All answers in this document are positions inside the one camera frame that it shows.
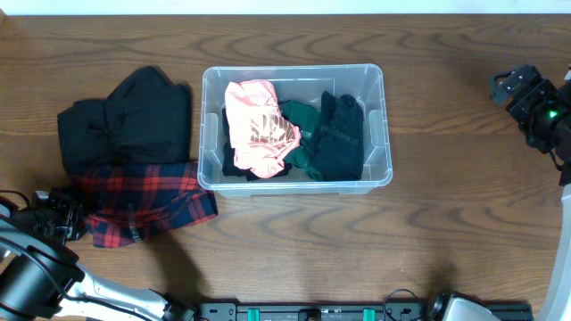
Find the red navy plaid shirt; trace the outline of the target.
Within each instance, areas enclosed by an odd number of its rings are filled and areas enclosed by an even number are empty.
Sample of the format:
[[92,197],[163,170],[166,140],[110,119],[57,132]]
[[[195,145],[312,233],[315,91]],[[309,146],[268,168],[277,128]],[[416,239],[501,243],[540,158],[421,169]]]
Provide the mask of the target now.
[[85,197],[87,231],[97,248],[119,248],[215,218],[214,193],[195,162],[76,167],[70,182]]

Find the large black garment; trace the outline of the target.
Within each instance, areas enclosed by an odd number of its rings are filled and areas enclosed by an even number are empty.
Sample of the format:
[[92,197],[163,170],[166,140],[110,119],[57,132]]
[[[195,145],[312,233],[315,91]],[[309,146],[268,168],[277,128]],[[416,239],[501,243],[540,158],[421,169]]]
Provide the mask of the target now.
[[76,101],[57,115],[62,165],[79,167],[188,161],[192,92],[156,67],[135,70],[105,99]]

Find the black taped garment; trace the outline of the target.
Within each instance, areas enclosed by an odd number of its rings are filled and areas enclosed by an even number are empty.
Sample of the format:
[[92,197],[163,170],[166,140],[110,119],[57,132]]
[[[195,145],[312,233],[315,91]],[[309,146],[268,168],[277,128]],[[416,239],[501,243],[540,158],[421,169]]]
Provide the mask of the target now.
[[223,147],[224,160],[222,165],[222,174],[225,177],[245,177],[248,182],[259,180],[260,178],[252,173],[249,169],[240,169],[234,163],[235,149],[231,147],[229,124],[226,109],[222,110],[222,127],[227,141]]

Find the dark navy garment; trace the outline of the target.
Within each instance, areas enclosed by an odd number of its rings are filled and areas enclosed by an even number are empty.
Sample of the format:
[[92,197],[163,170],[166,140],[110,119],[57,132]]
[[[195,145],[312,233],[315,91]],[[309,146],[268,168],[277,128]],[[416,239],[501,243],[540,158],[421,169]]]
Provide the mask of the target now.
[[321,121],[310,165],[322,181],[361,180],[364,166],[364,114],[352,95],[321,96]]

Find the pink printed t-shirt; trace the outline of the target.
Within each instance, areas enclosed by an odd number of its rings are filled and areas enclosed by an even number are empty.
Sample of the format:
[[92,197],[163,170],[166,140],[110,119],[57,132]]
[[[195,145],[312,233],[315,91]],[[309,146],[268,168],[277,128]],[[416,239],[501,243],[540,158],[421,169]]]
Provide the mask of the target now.
[[285,157],[300,146],[300,129],[285,119],[273,84],[266,79],[230,82],[225,91],[234,165],[270,178],[285,168]]

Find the dark green taped garment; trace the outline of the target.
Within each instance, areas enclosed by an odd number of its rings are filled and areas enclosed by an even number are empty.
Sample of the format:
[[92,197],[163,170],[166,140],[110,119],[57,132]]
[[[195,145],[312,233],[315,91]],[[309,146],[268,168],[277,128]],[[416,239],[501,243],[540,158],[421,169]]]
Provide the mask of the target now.
[[295,101],[281,103],[279,110],[286,120],[299,128],[301,133],[299,146],[290,151],[284,161],[302,169],[309,178],[323,181],[321,173],[312,165],[316,153],[314,136],[321,127],[320,112],[315,107]]

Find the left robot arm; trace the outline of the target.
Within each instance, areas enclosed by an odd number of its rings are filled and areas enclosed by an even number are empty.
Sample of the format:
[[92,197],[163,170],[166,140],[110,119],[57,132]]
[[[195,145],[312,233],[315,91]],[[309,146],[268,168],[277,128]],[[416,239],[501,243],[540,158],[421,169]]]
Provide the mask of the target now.
[[1,192],[1,274],[6,320],[82,316],[99,320],[196,320],[196,306],[168,294],[92,275],[66,244],[86,232],[86,211],[74,194],[38,191],[21,208]]

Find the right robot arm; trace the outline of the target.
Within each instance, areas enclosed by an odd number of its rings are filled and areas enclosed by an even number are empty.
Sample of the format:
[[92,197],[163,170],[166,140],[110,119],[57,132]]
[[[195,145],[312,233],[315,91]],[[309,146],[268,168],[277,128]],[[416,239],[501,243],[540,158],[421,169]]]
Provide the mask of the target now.
[[[562,227],[550,285],[538,320],[570,318],[570,76],[555,87],[534,66],[522,65],[492,77],[491,98],[505,104],[528,146],[548,154],[563,187]],[[533,320],[531,306],[519,303],[484,304],[459,292],[441,292],[421,310],[422,320]]]

